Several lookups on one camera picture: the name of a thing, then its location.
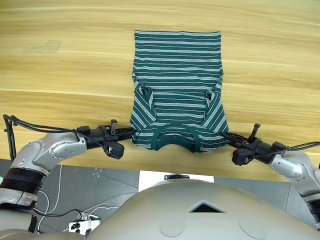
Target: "black wire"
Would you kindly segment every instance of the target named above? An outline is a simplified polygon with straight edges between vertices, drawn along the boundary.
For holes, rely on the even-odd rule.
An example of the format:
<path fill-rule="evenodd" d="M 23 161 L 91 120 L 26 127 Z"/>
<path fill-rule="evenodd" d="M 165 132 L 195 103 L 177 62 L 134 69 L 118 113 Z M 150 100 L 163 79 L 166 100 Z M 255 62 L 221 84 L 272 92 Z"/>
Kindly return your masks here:
<path fill-rule="evenodd" d="M 273 154 L 281 154 L 285 151 L 301 151 L 301 150 L 310 149 L 316 146 L 320 146 L 320 141 L 311 141 L 311 142 L 306 142 L 296 146 L 287 146 L 285 149 L 282 149 L 282 150 L 272 151 L 272 152 L 261 154 L 261 155 L 255 155 L 254 158 L 269 156 Z"/>
<path fill-rule="evenodd" d="M 53 214 L 53 213 L 49 213 L 49 214 L 44 214 L 42 212 L 39 212 L 36 208 L 33 208 L 33 211 L 35 211 L 36 214 L 40 215 L 40 216 L 43 216 L 43 217 L 53 217 L 53 218 L 58 218 L 58 217 L 63 217 L 73 211 L 76 211 L 80 214 L 80 219 L 78 221 L 80 221 L 82 219 L 82 213 L 79 209 L 71 209 L 69 211 L 67 211 L 66 213 L 63 213 L 63 214 Z"/>
<path fill-rule="evenodd" d="M 12 124 L 14 126 L 21 126 L 23 128 L 40 132 L 40 133 L 48 133 L 48 134 L 61 134 L 61 133 L 75 133 L 79 136 L 82 136 L 83 138 L 87 140 L 91 140 L 92 142 L 96 143 L 98 146 L 103 148 L 105 150 L 105 146 L 102 145 L 100 142 L 96 141 L 95 139 L 86 136 L 80 132 L 78 132 L 76 129 L 68 129 L 68 128 L 62 128 L 62 127 L 54 127 L 54 126 L 46 126 L 46 125 L 37 125 L 30 122 L 22 121 L 18 119 L 16 116 L 8 116 L 3 115 L 4 121 L 6 123 L 6 130 L 8 135 L 8 142 L 9 142 L 9 151 L 10 151 L 10 158 L 13 161 L 16 158 L 17 152 L 16 152 L 16 143 L 15 143 L 15 136 L 12 129 Z"/>
<path fill-rule="evenodd" d="M 272 151 L 266 154 L 261 154 L 261 155 L 254 155 L 253 158 L 259 158 L 259 157 L 264 157 L 264 156 L 269 156 L 269 155 L 273 155 L 273 154 L 281 154 L 285 151 L 287 151 L 288 149 L 283 149 L 283 150 L 279 150 L 279 151 Z"/>
<path fill-rule="evenodd" d="M 313 144 L 320 145 L 320 141 L 311 141 L 311 142 L 307 142 L 307 143 L 304 143 L 304 144 L 300 144 L 300 145 L 296 145 L 296 146 L 291 146 L 290 148 L 304 147 L 304 146 L 306 146 L 306 145 L 313 145 Z"/>

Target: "white stripe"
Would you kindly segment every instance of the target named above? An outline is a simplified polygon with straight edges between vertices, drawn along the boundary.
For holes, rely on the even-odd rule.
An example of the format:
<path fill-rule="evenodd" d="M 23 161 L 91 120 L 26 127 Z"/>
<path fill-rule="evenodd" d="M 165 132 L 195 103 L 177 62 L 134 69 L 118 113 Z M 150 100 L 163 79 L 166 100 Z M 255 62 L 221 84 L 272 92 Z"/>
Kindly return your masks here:
<path fill-rule="evenodd" d="M 222 124 L 226 121 L 226 116 L 223 116 L 220 123 L 216 126 L 216 128 L 213 130 L 215 133 L 221 128 Z"/>
<path fill-rule="evenodd" d="M 201 67 L 159 67 L 159 66 L 135 66 L 135 69 L 148 69 L 148 70 L 182 70 L 182 71 L 205 71 L 205 72 L 219 72 L 222 70 L 222 67 L 216 69 L 207 69 Z"/>
<path fill-rule="evenodd" d="M 196 79 L 196 80 L 214 80 L 215 82 L 219 80 L 218 77 L 212 76 L 146 76 L 141 75 L 139 76 L 140 79 Z"/>
<path fill-rule="evenodd" d="M 135 56 L 134 59 L 137 60 L 149 60 L 149 61 L 168 61 L 168 62 L 199 62 L 199 63 L 205 63 L 205 62 L 213 62 L 213 63 L 219 63 L 221 62 L 221 59 L 184 59 L 184 58 L 154 58 L 154 57 L 138 57 Z"/>
<path fill-rule="evenodd" d="M 141 118 L 134 112 L 132 111 L 132 115 L 141 123 L 141 125 L 145 128 L 147 125 L 144 124 L 144 122 L 141 120 Z"/>
<path fill-rule="evenodd" d="M 188 82 L 188 81 L 139 81 L 140 83 L 145 84 L 209 84 L 214 85 L 213 82 L 201 82 L 201 81 L 194 81 L 194 82 Z"/>
<path fill-rule="evenodd" d="M 145 131 L 147 131 L 147 130 L 158 130 L 158 128 L 145 128 L 144 130 Z"/>
<path fill-rule="evenodd" d="M 189 113 L 164 113 L 164 112 L 157 112 L 158 116 L 173 116 L 173 117 L 192 117 L 197 119 L 202 119 L 203 115 L 195 115 Z"/>
<path fill-rule="evenodd" d="M 149 56 L 150 57 L 150 53 L 139 53 L 139 52 L 135 52 L 135 55 L 139 55 L 139 56 Z M 175 54 L 175 55 L 170 55 L 170 54 L 152 54 L 152 57 L 154 56 L 162 56 L 162 57 L 188 57 L 189 59 L 194 59 L 194 57 L 200 57 L 202 58 L 203 60 L 206 60 L 206 58 L 211 58 L 212 56 L 196 56 L 196 55 L 190 55 L 190 54 L 187 54 L 187 55 L 183 55 L 183 54 Z"/>
<path fill-rule="evenodd" d="M 227 127 L 228 127 L 228 124 L 225 125 L 225 127 L 223 128 L 223 130 L 221 132 L 224 132 Z"/>
<path fill-rule="evenodd" d="M 153 120 L 153 121 L 156 120 L 156 118 L 149 113 L 149 111 L 142 105 L 142 103 L 138 100 L 138 98 L 136 96 L 134 96 L 133 99 L 143 109 L 143 111 L 151 118 L 151 120 Z"/>
<path fill-rule="evenodd" d="M 156 53 L 184 53 L 184 54 L 220 54 L 221 51 L 197 51 L 197 50 L 170 50 L 170 49 L 150 49 L 135 48 L 136 52 L 156 52 Z"/>
<path fill-rule="evenodd" d="M 184 104 L 184 103 L 165 103 L 165 102 L 155 102 L 156 106 L 180 106 L 180 107 L 190 107 L 190 108 L 205 108 L 206 105 L 201 104 Z"/>
<path fill-rule="evenodd" d="M 161 99 L 161 100 L 174 100 L 174 101 L 177 101 L 177 100 L 183 100 L 183 101 L 200 101 L 200 102 L 203 102 L 203 101 L 204 101 L 203 99 L 160 98 L 160 97 L 157 97 L 156 99 L 157 99 L 157 100 L 158 100 L 158 99 Z"/>
<path fill-rule="evenodd" d="M 132 123 L 129 123 L 129 127 L 133 128 L 133 129 L 136 129 L 135 125 L 133 125 Z"/>
<path fill-rule="evenodd" d="M 172 127 L 167 127 L 167 129 L 182 129 L 182 130 L 185 130 L 185 128 L 183 127 L 175 127 L 175 126 L 172 126 Z"/>
<path fill-rule="evenodd" d="M 222 136 L 208 137 L 208 136 L 202 136 L 202 135 L 199 134 L 199 138 L 200 138 L 200 139 L 203 139 L 203 140 L 213 141 L 213 140 L 223 139 L 224 137 L 222 137 Z"/>
<path fill-rule="evenodd" d="M 187 35 L 187 36 L 220 36 L 221 32 L 189 32 L 189 31 L 134 31 L 136 34 L 145 34 L 145 35 L 167 35 L 167 36 L 176 36 L 176 35 Z"/>
<path fill-rule="evenodd" d="M 199 128 L 199 129 L 207 129 L 206 127 L 204 126 L 201 126 L 201 125 L 198 125 L 198 124 L 194 124 L 194 123 L 188 123 L 188 124 L 185 124 L 189 127 L 195 127 L 195 128 Z"/>
<path fill-rule="evenodd" d="M 226 143 L 228 142 L 228 140 L 224 140 L 224 141 L 219 141 L 219 142 L 215 142 L 215 143 L 205 143 L 205 142 L 201 142 L 204 145 L 216 145 L 216 144 L 222 144 L 222 143 Z"/>
<path fill-rule="evenodd" d="M 143 64 L 151 64 L 151 65 L 169 65 L 169 66 L 174 66 L 174 65 L 187 65 L 187 66 L 198 66 L 198 67 L 202 67 L 202 66 L 209 66 L 209 67 L 221 67 L 222 64 L 192 64 L 192 63 L 158 63 L 158 62 L 137 62 L 137 65 L 143 65 Z"/>
<path fill-rule="evenodd" d="M 170 46 L 170 45 L 166 45 L 166 46 L 163 46 L 163 45 L 139 45 L 139 44 L 136 44 L 135 45 L 136 48 L 143 48 L 143 47 L 156 47 L 156 48 L 184 48 L 184 49 L 220 49 L 220 46 L 217 46 L 217 47 L 212 47 L 212 46 Z"/>
<path fill-rule="evenodd" d="M 135 36 L 135 40 L 139 40 L 139 39 L 152 39 L 152 37 L 149 37 L 149 36 Z M 177 37 L 157 37 L 156 38 L 157 40 L 164 40 L 164 41 L 167 41 L 167 40 L 172 40 L 172 39 L 187 39 L 187 40 L 192 40 L 192 41 L 218 41 L 220 40 L 218 43 L 221 45 L 221 38 L 214 38 L 214 39 L 205 39 L 205 38 L 190 38 L 190 37 L 187 37 L 187 36 L 177 36 Z"/>
<path fill-rule="evenodd" d="M 154 95 L 174 95 L 174 96 L 187 96 L 187 97 L 190 97 L 190 98 L 197 98 L 197 99 L 202 99 L 202 100 L 205 100 L 205 98 L 203 96 L 193 96 L 193 95 L 188 95 L 188 94 L 180 94 L 180 93 L 173 93 L 173 92 L 154 92 Z"/>
<path fill-rule="evenodd" d="M 153 136 L 153 135 L 154 135 L 153 132 L 151 132 L 151 133 L 142 133 L 142 132 L 140 132 L 140 133 L 138 134 L 139 137 L 151 137 L 151 136 Z"/>
<path fill-rule="evenodd" d="M 165 109 L 165 108 L 155 108 L 155 110 L 159 111 L 188 111 L 188 112 L 199 112 L 199 113 L 205 113 L 205 111 L 198 111 L 198 110 L 187 110 L 187 109 Z"/>
<path fill-rule="evenodd" d="M 201 123 L 201 121 L 199 120 L 193 120 L 193 119 L 164 119 L 164 118 L 158 118 L 159 120 L 163 120 L 163 121 L 179 121 L 179 122 L 182 122 L 182 121 L 188 121 L 188 122 L 196 122 L 196 123 Z"/>
<path fill-rule="evenodd" d="M 213 151 L 213 150 L 216 150 L 217 147 L 214 147 L 214 148 L 208 148 L 208 147 L 200 147 L 200 150 L 201 151 L 207 151 L 207 152 L 210 152 L 210 151 Z"/>
<path fill-rule="evenodd" d="M 216 122 L 218 121 L 220 115 L 223 114 L 223 113 L 224 113 L 224 111 L 221 111 L 221 112 L 219 113 L 219 115 L 215 117 L 214 122 L 213 122 L 212 124 L 210 124 L 210 126 L 208 127 L 209 129 L 211 129 L 211 128 L 216 124 Z"/>
<path fill-rule="evenodd" d="M 133 120 L 132 117 L 131 117 L 131 121 L 134 123 L 134 125 L 138 128 L 139 131 L 142 130 L 141 127 L 139 127 L 139 125 L 135 123 L 135 121 Z"/>
<path fill-rule="evenodd" d="M 139 71 L 139 74 L 150 74 L 150 71 Z M 197 77 L 197 76 L 194 76 L 194 75 L 213 75 L 213 76 L 221 76 L 221 73 L 218 72 L 218 73 L 212 73 L 212 72 L 181 72 L 181 71 L 160 71 L 160 72 L 152 72 L 152 74 L 188 74 L 188 75 L 192 75 L 192 76 L 177 76 L 177 78 L 190 78 L 190 77 Z M 215 81 L 219 81 L 220 77 L 206 77 L 206 78 L 213 78 Z"/>
<path fill-rule="evenodd" d="M 179 128 L 179 127 L 167 127 L 167 129 L 183 129 L 183 130 L 186 130 L 185 128 Z M 185 131 L 163 131 L 161 132 L 162 134 L 165 134 L 165 133 L 176 133 L 176 134 L 189 134 L 189 135 L 192 135 L 192 133 L 190 132 L 185 132 Z"/>
<path fill-rule="evenodd" d="M 202 90 L 211 90 L 212 87 L 209 86 L 149 86 L 152 89 L 202 89 Z"/>
<path fill-rule="evenodd" d="M 219 110 L 220 106 L 221 106 L 222 102 L 219 101 L 218 105 L 215 107 L 213 113 L 210 114 L 210 117 L 207 119 L 207 121 L 205 121 L 205 123 L 203 124 L 204 127 L 207 127 L 209 122 L 212 120 L 212 118 L 215 116 L 215 114 L 217 113 L 217 111 Z"/>
<path fill-rule="evenodd" d="M 153 122 L 150 124 L 150 126 L 165 126 L 168 125 L 169 123 L 160 123 L 160 122 Z"/>
<path fill-rule="evenodd" d="M 149 122 L 149 121 L 146 119 L 146 117 L 142 114 L 142 112 L 141 112 L 135 105 L 133 105 L 133 107 L 135 107 L 135 109 L 140 113 L 140 116 L 142 116 L 148 124 L 151 123 L 151 122 Z"/>
<path fill-rule="evenodd" d="M 137 146 L 139 146 L 139 147 L 146 148 L 146 149 L 151 148 L 151 144 L 135 144 L 135 145 L 137 145 Z"/>
<path fill-rule="evenodd" d="M 221 42 L 191 42 L 191 41 L 149 41 L 149 40 L 136 40 L 138 44 L 186 44 L 186 45 L 221 45 Z"/>
<path fill-rule="evenodd" d="M 136 141 L 151 141 L 150 139 L 140 139 L 140 138 L 137 138 Z"/>

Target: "floor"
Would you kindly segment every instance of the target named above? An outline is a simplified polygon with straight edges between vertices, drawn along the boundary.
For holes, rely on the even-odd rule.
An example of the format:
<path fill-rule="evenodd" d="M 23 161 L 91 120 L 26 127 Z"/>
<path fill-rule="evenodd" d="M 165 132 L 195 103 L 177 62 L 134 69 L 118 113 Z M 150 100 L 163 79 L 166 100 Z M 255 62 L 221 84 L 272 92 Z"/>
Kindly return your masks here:
<path fill-rule="evenodd" d="M 6 174 L 9 167 L 10 161 L 0 160 L 1 177 Z M 60 165 L 52 170 L 41 189 L 49 196 L 50 210 L 56 202 L 59 175 Z M 214 181 L 252 193 L 314 228 L 314 221 L 306 204 L 288 182 L 228 177 L 215 177 Z M 59 203 L 54 213 L 63 214 L 71 209 L 85 210 L 106 202 L 119 206 L 138 192 L 138 184 L 139 171 L 64 165 L 61 171 Z M 44 195 L 39 194 L 37 208 L 44 211 L 46 206 L 47 201 Z M 115 211 L 115 208 L 101 208 L 97 209 L 94 214 L 104 220 Z M 40 231 L 45 233 L 62 231 L 76 216 L 77 213 L 72 212 L 59 218 L 46 217 L 40 226 Z"/>

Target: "robotic hand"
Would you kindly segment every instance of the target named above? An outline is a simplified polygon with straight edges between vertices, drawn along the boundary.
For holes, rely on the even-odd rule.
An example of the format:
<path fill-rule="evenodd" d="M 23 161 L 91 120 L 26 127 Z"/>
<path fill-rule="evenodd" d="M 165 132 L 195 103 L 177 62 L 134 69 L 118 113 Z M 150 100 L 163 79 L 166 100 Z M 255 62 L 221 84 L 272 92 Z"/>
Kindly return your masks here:
<path fill-rule="evenodd" d="M 0 185 L 0 208 L 31 210 L 37 203 L 37 194 L 44 179 L 59 162 L 84 154 L 86 150 L 102 147 L 107 156 L 120 159 L 124 146 L 118 143 L 131 138 L 132 128 L 116 128 L 117 121 L 110 125 L 100 125 L 96 129 L 81 126 L 77 129 L 35 125 L 22 121 L 15 116 L 3 115 L 9 142 L 12 165 Z M 47 133 L 45 137 L 27 143 L 17 154 L 12 126 L 20 125 L 30 130 Z M 28 217 L 21 211 L 10 211 L 10 217 L 20 215 L 26 223 Z M 32 232 L 34 224 L 29 225 Z"/>
<path fill-rule="evenodd" d="M 233 152 L 232 161 L 241 166 L 257 159 L 289 180 L 306 202 L 320 231 L 320 169 L 301 151 L 319 146 L 320 142 L 289 147 L 276 141 L 270 145 L 256 137 L 259 127 L 260 124 L 256 123 L 248 138 L 230 132 L 221 133 L 230 141 L 228 144 L 237 149 Z"/>

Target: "fabric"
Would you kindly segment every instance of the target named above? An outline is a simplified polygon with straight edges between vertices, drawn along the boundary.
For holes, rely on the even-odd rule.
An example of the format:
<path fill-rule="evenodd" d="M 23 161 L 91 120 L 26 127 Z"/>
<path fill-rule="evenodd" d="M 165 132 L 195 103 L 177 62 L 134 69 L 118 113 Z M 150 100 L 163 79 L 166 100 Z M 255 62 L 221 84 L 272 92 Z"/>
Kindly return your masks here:
<path fill-rule="evenodd" d="M 135 31 L 132 143 L 213 151 L 229 131 L 221 101 L 221 33 Z"/>

